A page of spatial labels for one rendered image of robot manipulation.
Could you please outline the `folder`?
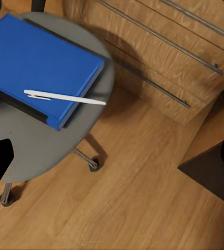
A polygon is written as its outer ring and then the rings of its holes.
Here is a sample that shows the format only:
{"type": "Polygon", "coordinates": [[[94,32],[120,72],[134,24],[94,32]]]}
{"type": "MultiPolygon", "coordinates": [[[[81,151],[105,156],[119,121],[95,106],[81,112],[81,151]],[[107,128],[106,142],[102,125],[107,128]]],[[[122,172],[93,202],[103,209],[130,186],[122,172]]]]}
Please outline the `folder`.
{"type": "Polygon", "coordinates": [[[0,19],[0,100],[57,131],[80,103],[24,91],[84,97],[103,68],[104,60],[27,22],[0,19]]]}

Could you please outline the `pen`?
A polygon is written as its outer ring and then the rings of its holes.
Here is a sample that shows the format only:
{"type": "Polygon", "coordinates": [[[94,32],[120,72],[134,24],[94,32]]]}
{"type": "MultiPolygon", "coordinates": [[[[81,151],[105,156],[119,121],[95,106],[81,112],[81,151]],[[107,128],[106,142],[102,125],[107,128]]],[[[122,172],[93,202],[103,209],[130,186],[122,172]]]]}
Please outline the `pen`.
{"type": "Polygon", "coordinates": [[[29,94],[29,97],[34,98],[57,98],[57,99],[65,99],[66,101],[72,101],[72,102],[80,102],[80,103],[86,103],[86,104],[95,104],[95,105],[105,105],[105,102],[95,101],[94,99],[90,98],[83,98],[83,97],[76,97],[76,96],[70,96],[70,95],[62,95],[62,94],[56,94],[56,93],[49,93],[49,92],[42,92],[42,91],[35,91],[35,90],[25,90],[25,93],[29,94]]]}

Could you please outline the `swivel chair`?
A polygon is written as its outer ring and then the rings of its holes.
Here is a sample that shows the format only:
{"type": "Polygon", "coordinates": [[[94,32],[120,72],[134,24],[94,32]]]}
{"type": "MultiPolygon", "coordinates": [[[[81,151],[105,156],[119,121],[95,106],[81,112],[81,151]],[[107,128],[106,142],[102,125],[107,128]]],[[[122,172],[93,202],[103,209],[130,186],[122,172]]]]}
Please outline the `swivel chair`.
{"type": "MultiPolygon", "coordinates": [[[[45,3],[46,0],[31,0],[31,12],[12,16],[104,60],[103,70],[83,98],[107,103],[116,82],[115,67],[108,49],[87,29],[45,13],[45,3]]],[[[105,105],[80,103],[62,129],[57,131],[0,100],[0,141],[10,139],[14,150],[14,159],[0,180],[5,184],[0,195],[2,205],[10,206],[16,201],[11,191],[14,182],[25,182],[43,175],[71,152],[89,164],[90,171],[98,171],[98,159],[88,158],[77,146],[96,124],[104,108],[105,105]]]]}

